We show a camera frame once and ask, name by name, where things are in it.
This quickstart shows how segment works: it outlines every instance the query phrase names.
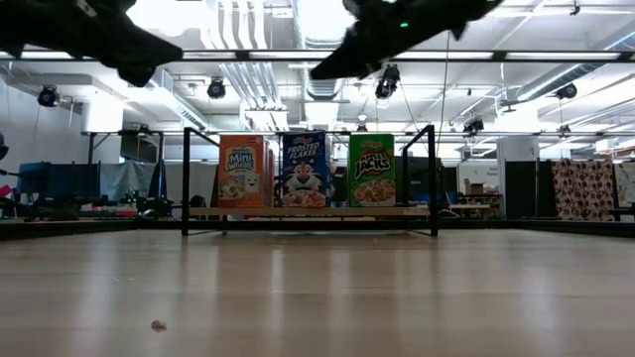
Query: orange cereal box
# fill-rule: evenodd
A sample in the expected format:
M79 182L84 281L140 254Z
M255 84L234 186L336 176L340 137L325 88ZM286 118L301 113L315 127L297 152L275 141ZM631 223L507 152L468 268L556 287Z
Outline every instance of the orange cereal box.
M267 144L262 136L220 137L218 206L258 208L268 205Z

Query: cardboard box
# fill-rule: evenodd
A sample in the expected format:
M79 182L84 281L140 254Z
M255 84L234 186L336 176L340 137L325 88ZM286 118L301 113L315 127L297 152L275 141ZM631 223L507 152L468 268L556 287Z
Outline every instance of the cardboard box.
M390 134L353 134L348 143L348 192L351 207L395 205L395 138Z
M268 206L270 189L267 143L262 136L220 137L218 206L258 208Z
M283 206L327 207L330 145L325 132L290 133L283 143Z

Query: ceiling duct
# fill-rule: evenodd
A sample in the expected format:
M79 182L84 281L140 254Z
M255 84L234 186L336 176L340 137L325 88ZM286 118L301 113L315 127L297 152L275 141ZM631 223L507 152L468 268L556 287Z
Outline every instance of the ceiling duct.
M294 0L294 25L299 47L303 50L333 50L342 41L346 29L354 18L348 14L341 0ZM340 93L341 79L311 80L309 70L303 70L305 115L312 124L329 126L337 119L339 105L331 101Z
M146 84L145 88L159 96L157 100L170 108L170 110L175 112L185 122L194 124L199 130L207 129L204 116L175 94L174 80L164 69L158 69L148 84Z
M635 50L635 32L613 41L611 45L604 47L604 51L633 51ZM541 76L535 81L524 85L515 94L516 100L520 102L538 99L543 95L553 93L565 85L582 78L583 76L596 71L606 63L581 63L581 64L563 64L554 70Z

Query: frosted flakes cereal box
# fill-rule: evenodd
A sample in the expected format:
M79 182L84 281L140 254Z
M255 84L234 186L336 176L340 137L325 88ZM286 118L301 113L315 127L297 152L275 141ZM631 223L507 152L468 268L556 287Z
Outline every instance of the frosted flakes cereal box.
M330 150L325 132L285 134L283 206L326 207L330 189Z

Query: fluorescent light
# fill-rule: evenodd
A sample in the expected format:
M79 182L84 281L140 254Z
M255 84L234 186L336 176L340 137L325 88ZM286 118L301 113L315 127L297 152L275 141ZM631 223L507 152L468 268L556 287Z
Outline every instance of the fluorescent light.
M493 52L445 52L445 51L410 51L395 56L395 60L489 60Z
M254 60L323 60L330 54L332 51L260 51L252 52L250 58Z
M507 60L616 60L620 53L508 53Z
M190 51L183 54L184 60L236 60L234 51Z
M317 63L289 63L289 69L313 69Z
M72 60L72 56L65 52L56 51L24 51L24 60Z

